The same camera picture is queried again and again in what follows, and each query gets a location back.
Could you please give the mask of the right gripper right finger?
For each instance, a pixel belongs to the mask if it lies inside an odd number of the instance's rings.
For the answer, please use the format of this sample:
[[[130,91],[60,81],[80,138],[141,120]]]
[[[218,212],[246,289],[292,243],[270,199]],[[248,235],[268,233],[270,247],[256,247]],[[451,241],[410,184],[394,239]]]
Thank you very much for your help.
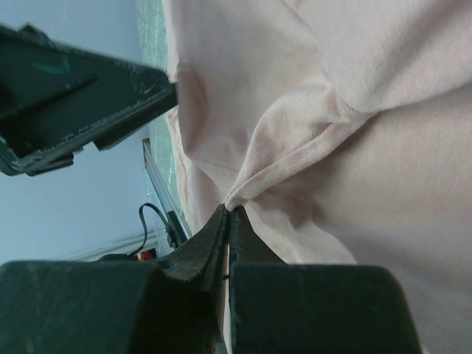
[[[290,265],[229,213],[234,353],[420,353],[403,290],[385,268]]]

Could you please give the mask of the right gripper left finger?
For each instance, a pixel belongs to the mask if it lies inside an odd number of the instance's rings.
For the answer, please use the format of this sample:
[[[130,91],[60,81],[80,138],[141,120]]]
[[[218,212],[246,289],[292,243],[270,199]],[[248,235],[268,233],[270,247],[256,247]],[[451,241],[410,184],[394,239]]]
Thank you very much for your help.
[[[216,353],[228,212],[158,259],[1,267],[3,353]]]

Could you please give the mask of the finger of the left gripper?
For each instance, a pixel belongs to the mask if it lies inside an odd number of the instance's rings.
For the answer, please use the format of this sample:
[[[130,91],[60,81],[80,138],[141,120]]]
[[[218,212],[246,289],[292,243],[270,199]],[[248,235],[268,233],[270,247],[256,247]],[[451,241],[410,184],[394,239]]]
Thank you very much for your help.
[[[107,150],[177,104],[160,69],[1,28],[1,171],[36,176],[71,166],[89,143]]]

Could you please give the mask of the pink graphic t-shirt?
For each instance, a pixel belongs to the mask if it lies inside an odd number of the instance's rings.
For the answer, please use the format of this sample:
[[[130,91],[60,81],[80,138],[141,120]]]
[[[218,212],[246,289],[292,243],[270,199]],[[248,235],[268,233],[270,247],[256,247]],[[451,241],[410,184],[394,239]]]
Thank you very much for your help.
[[[193,232],[244,206],[291,263],[373,264],[425,353],[471,351],[471,3],[165,1]]]

